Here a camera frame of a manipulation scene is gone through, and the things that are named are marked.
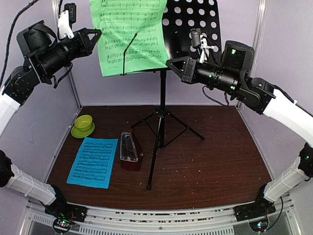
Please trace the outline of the green bowl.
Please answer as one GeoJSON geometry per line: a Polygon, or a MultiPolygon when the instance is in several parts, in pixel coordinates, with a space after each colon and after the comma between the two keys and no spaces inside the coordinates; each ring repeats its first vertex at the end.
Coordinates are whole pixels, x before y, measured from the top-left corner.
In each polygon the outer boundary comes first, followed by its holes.
{"type": "Polygon", "coordinates": [[[87,131],[92,126],[93,118],[90,115],[82,115],[79,116],[75,122],[74,126],[80,131],[87,131]]]}

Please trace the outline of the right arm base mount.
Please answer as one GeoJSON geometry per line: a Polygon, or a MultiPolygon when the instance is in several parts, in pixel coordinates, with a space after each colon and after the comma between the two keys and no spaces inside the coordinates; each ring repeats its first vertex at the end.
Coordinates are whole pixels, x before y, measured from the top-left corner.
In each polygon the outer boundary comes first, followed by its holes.
{"type": "Polygon", "coordinates": [[[262,233],[270,227],[268,216],[276,212],[276,208],[275,206],[257,206],[255,203],[249,203],[236,206],[234,212],[238,222],[248,221],[252,231],[262,233]]]}

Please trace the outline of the green sheet music page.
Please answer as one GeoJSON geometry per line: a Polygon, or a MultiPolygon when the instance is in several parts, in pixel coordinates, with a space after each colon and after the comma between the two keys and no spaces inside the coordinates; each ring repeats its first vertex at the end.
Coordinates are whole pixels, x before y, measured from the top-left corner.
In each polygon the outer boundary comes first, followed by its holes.
{"type": "Polygon", "coordinates": [[[162,30],[165,0],[91,0],[103,77],[162,69],[168,60],[162,30]]]}

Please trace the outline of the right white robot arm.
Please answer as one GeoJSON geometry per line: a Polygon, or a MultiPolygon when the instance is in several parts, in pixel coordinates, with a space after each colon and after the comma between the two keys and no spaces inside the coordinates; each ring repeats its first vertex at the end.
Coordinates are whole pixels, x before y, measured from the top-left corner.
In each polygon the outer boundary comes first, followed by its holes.
{"type": "Polygon", "coordinates": [[[243,207],[261,216],[280,196],[313,176],[313,116],[280,87],[259,77],[250,77],[255,50],[236,41],[226,41],[220,63],[212,65],[191,56],[167,60],[166,66],[182,82],[201,83],[237,99],[260,115],[285,125],[305,140],[294,163],[278,178],[263,185],[253,203],[243,207]]]}

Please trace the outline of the blue sheet music page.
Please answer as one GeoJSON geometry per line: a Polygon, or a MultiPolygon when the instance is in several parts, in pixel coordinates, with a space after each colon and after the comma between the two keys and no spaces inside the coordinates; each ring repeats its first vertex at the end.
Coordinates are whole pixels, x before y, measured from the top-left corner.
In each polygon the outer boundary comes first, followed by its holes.
{"type": "Polygon", "coordinates": [[[67,184],[108,189],[118,139],[84,138],[67,178],[67,184]]]}

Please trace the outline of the right aluminium corner post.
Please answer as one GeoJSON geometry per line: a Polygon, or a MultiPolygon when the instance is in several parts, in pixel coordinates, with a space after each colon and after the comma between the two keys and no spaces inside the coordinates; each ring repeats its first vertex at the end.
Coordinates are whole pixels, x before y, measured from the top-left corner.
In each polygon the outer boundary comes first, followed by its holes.
{"type": "Polygon", "coordinates": [[[258,53],[260,52],[261,46],[262,46],[262,40],[263,40],[265,24],[266,24],[267,6],[268,6],[268,0],[259,0],[258,13],[257,13],[257,18],[256,18],[253,42],[252,42],[252,47],[255,49],[255,56],[254,56],[254,60],[252,64],[252,69],[250,71],[250,75],[252,77],[255,76],[255,71],[257,68],[256,60],[257,60],[258,53]]]}

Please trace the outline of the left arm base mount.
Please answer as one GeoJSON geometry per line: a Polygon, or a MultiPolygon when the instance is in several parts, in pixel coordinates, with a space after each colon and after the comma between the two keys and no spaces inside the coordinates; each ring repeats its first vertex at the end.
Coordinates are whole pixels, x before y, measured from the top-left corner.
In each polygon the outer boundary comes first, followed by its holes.
{"type": "Polygon", "coordinates": [[[65,208],[43,205],[45,213],[55,217],[52,222],[53,230],[58,234],[69,232],[76,222],[84,222],[88,209],[83,206],[67,204],[65,208]]]}

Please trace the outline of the left aluminium corner post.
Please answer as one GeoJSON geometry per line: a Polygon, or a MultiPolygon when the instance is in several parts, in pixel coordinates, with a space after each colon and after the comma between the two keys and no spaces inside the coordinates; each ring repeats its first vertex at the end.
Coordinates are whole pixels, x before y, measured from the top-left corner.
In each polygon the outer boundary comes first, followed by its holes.
{"type": "MultiPolygon", "coordinates": [[[[59,0],[51,0],[51,7],[52,7],[52,12],[53,12],[53,16],[54,16],[54,21],[56,26],[58,26],[58,18],[59,18],[59,0]]],[[[69,74],[67,75],[67,83],[69,84],[69,88],[70,88],[70,92],[72,97],[74,98],[75,101],[75,106],[77,109],[80,109],[82,107],[80,99],[79,99],[79,95],[76,89],[76,85],[74,82],[74,78],[72,75],[72,72],[70,71],[69,74]]]]}

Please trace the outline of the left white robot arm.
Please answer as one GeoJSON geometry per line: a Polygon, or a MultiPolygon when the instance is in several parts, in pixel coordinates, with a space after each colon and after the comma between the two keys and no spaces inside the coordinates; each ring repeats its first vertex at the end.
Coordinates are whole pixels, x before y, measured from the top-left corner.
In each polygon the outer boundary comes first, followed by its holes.
{"type": "MultiPolygon", "coordinates": [[[[54,31],[44,21],[19,32],[17,41],[24,64],[11,72],[0,90],[0,132],[4,133],[12,117],[37,85],[45,83],[56,88],[60,82],[55,80],[56,72],[63,67],[72,67],[76,58],[91,55],[101,34],[100,29],[82,28],[58,41],[54,31]]],[[[65,203],[60,189],[26,174],[4,152],[0,153],[0,185],[51,206],[59,217],[70,213],[70,206],[65,203]]]]}

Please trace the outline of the aluminium front rail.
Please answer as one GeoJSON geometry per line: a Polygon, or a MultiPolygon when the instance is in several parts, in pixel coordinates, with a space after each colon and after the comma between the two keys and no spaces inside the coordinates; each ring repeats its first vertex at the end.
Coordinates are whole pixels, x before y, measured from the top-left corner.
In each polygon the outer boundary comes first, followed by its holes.
{"type": "Polygon", "coordinates": [[[67,235],[257,235],[256,225],[270,227],[266,235],[300,235],[295,206],[288,194],[275,203],[276,212],[239,221],[235,205],[187,210],[126,210],[88,206],[83,222],[67,235]]]}

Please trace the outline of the aluminium corner post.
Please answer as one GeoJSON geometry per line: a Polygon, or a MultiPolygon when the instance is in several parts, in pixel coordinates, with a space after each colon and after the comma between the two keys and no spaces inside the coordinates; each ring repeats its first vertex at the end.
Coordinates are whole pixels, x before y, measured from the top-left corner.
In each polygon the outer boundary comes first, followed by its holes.
{"type": "MultiPolygon", "coordinates": [[[[52,7],[52,12],[53,12],[53,16],[54,16],[54,21],[56,26],[58,26],[58,18],[59,18],[59,0],[51,0],[51,7],[52,7]]],[[[70,88],[70,92],[72,97],[74,98],[75,101],[75,106],[77,109],[80,109],[82,107],[80,99],[79,99],[79,95],[76,89],[76,85],[74,82],[74,78],[72,75],[72,72],[70,71],[69,74],[67,75],[67,83],[69,84],[69,88],[70,88]]]]}
{"type": "Polygon", "coordinates": [[[252,77],[255,76],[255,71],[257,68],[256,60],[257,60],[258,53],[260,52],[261,46],[262,46],[262,40],[263,40],[265,24],[266,24],[267,6],[268,6],[268,0],[259,0],[258,13],[257,13],[257,18],[256,18],[253,42],[252,42],[252,47],[255,49],[255,56],[254,56],[254,60],[252,64],[252,69],[250,71],[250,75],[252,77]]]}

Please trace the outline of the brown wooden metronome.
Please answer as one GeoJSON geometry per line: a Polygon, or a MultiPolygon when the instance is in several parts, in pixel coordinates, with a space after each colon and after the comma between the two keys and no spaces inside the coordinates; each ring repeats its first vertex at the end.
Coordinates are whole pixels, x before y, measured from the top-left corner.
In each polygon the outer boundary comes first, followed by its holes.
{"type": "Polygon", "coordinates": [[[127,171],[140,171],[143,161],[141,145],[133,131],[122,132],[120,144],[120,166],[127,171]]]}

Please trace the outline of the green saucer plate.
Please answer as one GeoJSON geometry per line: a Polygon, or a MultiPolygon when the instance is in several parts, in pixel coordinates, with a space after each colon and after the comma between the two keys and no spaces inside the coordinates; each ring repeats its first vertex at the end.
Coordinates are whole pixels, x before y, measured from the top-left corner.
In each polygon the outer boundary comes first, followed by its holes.
{"type": "Polygon", "coordinates": [[[86,130],[86,131],[81,131],[77,127],[73,126],[70,133],[74,138],[81,139],[81,138],[85,138],[85,137],[91,135],[94,132],[94,130],[95,130],[95,124],[92,123],[91,128],[89,130],[86,130]]]}

